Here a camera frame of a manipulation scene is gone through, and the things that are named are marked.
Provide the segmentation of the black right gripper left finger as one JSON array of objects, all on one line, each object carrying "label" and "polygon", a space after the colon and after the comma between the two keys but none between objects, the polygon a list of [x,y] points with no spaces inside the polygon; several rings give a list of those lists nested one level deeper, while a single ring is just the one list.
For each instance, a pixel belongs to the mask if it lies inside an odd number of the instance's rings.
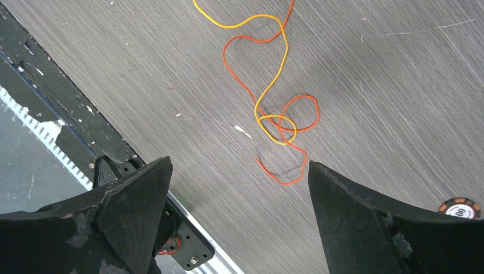
[{"label": "black right gripper left finger", "polygon": [[170,187],[167,156],[35,212],[1,215],[2,273],[148,273]]}]

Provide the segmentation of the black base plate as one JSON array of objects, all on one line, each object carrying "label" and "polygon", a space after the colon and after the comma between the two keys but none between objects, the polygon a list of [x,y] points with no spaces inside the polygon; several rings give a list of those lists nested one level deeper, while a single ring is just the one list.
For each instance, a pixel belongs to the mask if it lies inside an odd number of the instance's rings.
[{"label": "black base plate", "polygon": [[[37,114],[65,124],[57,145],[91,180],[92,189],[145,163],[15,16],[1,6],[1,88]],[[212,243],[168,190],[148,273],[227,273]]]}]

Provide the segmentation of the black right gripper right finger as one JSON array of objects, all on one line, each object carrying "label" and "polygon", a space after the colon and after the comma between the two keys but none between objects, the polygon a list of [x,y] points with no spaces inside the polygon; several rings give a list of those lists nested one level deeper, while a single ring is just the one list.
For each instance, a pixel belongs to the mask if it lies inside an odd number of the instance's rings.
[{"label": "black right gripper right finger", "polygon": [[330,273],[482,273],[483,221],[432,212],[310,162]]}]

